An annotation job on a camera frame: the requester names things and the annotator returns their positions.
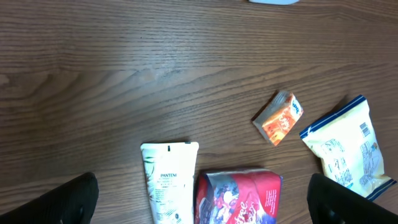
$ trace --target red package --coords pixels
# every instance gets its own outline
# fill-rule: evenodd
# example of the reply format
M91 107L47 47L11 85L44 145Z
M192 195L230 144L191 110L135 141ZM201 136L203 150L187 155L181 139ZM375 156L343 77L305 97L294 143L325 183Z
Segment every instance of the red package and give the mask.
M282 177L266 169L199 177L195 224L274 224Z

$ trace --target white object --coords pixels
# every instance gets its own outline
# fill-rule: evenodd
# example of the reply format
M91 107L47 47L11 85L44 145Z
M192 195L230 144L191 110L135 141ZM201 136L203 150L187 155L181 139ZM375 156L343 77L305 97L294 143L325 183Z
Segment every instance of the white object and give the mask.
M304 129L300 137L321 158L325 176L363 197L374 200L396 183L384 175L368 101L362 95Z
M142 144L148 196L155 224L193 223L193 176L199 144Z
M299 0L249 0L249 2L260 3L260 4L278 4L288 5L298 2Z

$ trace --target red snack bag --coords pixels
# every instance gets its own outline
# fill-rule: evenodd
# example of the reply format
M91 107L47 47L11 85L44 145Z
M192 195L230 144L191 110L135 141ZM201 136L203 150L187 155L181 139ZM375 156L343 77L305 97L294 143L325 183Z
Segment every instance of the red snack bag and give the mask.
M264 138L277 146L302 114L303 108L293 93L280 91L253 124Z
M274 224L282 177L266 169L199 177L195 224Z

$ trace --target yellow package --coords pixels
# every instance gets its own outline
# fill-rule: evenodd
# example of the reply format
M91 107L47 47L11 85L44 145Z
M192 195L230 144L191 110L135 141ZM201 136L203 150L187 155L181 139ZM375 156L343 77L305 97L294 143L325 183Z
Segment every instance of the yellow package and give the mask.
M321 159L325 176L363 197L374 200L396 183L384 175L368 101L362 95L305 128L300 137Z

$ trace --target blue stripe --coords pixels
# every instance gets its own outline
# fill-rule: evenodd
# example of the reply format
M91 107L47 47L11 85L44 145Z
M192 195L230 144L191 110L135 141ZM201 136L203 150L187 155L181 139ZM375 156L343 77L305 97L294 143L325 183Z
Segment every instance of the blue stripe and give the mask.
M374 189L373 192L366 197L366 199L373 201L378 196L383 194L383 192L385 192L389 187L393 186L396 183L397 181L393 179L387 181L386 183L382 184L380 187Z
M300 138L303 139L303 138L307 137L308 132L314 132L314 131L324 127L326 124L332 122L334 119L345 114L347 111L349 111L350 109L352 109L353 107L362 103L365 100L366 100L366 98L363 95L357 96L355 99L351 100L351 102L349 102L342 109L338 110L337 112L335 112L333 114L325 116L324 118L321 118L318 121L311 124L310 126L306 127L303 131L300 132Z

